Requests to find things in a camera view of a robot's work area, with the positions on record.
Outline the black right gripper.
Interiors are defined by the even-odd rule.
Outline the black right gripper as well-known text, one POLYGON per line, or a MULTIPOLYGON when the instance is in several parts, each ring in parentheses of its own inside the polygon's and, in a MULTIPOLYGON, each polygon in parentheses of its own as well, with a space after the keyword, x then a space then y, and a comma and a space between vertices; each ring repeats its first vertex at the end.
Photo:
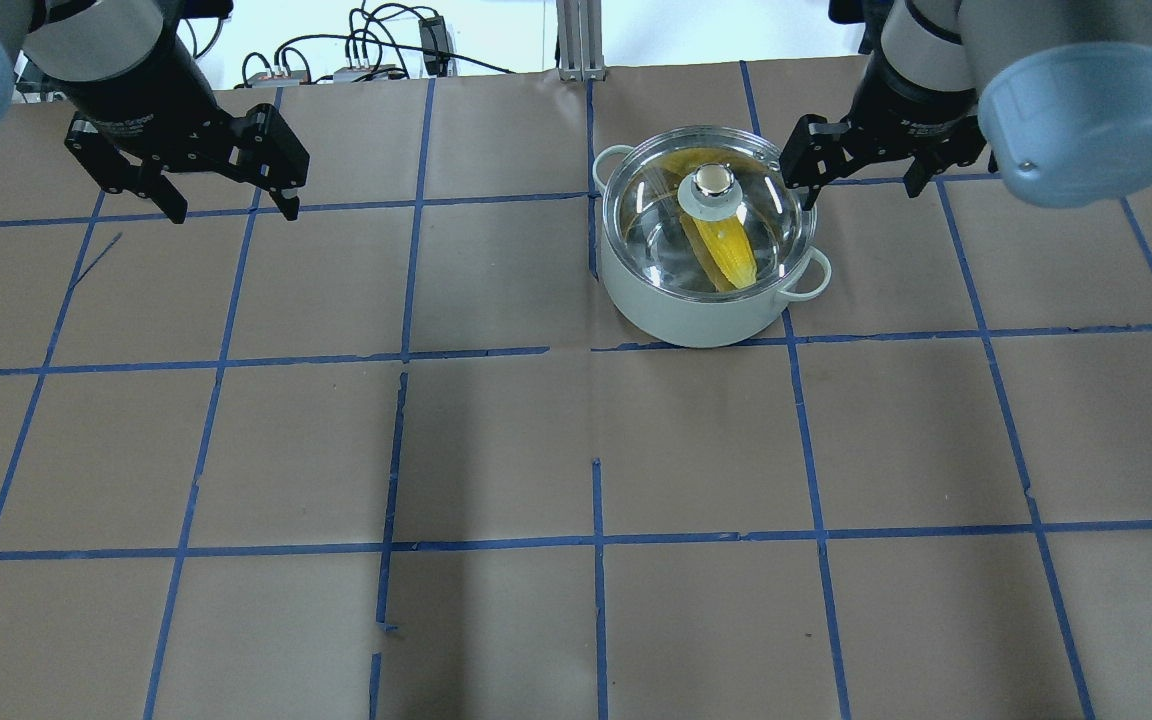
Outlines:
POLYGON ((849 177, 851 167, 911 158, 902 187, 916 199, 933 179, 982 154, 975 105, 973 88, 924 88, 890 61, 870 60, 844 122, 797 119, 780 156, 783 183, 809 211, 823 188, 849 177))

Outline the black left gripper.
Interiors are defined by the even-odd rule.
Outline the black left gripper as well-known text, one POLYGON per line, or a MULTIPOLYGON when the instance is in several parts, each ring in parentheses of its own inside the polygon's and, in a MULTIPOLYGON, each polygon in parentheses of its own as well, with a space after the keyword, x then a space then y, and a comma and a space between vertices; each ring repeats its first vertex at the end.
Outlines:
POLYGON ((68 79, 67 97, 77 115, 65 147, 106 194, 131 192, 184 223, 188 202, 165 174, 210 172, 259 187, 288 222, 298 219, 310 152, 270 103, 244 118, 221 109, 173 29, 123 69, 68 79))

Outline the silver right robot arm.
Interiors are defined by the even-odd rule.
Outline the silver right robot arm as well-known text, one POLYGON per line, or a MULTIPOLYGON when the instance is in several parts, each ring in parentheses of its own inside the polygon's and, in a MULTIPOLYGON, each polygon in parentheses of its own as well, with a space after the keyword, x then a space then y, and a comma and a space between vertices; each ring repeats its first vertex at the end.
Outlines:
POLYGON ((983 152, 1038 209, 1152 185, 1152 1, 833 1, 829 18, 867 28, 867 68, 844 118, 803 115, 783 146, 808 202, 890 161, 915 197, 983 152))

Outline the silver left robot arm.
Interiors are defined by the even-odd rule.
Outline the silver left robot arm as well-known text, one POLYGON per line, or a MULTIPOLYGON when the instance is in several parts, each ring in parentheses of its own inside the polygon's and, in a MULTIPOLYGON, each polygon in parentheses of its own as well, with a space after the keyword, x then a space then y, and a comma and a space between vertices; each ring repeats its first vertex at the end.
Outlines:
POLYGON ((221 109, 183 41, 184 18, 228 18, 230 1, 0 1, 0 120, 18 56, 73 104, 65 146, 109 194, 151 200, 174 223, 173 173, 215 173, 300 214, 311 156, 271 104, 221 109))

